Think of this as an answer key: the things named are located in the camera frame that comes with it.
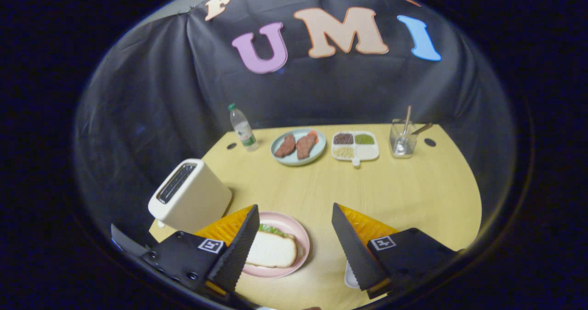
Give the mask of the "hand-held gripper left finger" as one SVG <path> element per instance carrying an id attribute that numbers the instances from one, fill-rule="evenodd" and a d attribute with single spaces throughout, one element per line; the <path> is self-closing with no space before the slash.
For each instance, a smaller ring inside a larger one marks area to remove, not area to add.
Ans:
<path id="1" fill-rule="evenodd" d="M 195 233 L 176 231 L 139 258 L 189 291 L 227 298 L 235 291 L 258 229 L 254 204 Z"/>

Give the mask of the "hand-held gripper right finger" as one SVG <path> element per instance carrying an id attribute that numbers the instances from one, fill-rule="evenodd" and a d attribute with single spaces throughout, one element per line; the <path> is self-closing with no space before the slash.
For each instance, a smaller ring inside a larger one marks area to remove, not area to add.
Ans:
<path id="1" fill-rule="evenodd" d="M 399 231 L 338 203 L 333 205 L 332 226 L 369 298 L 412 289 L 457 255 L 418 228 Z"/>

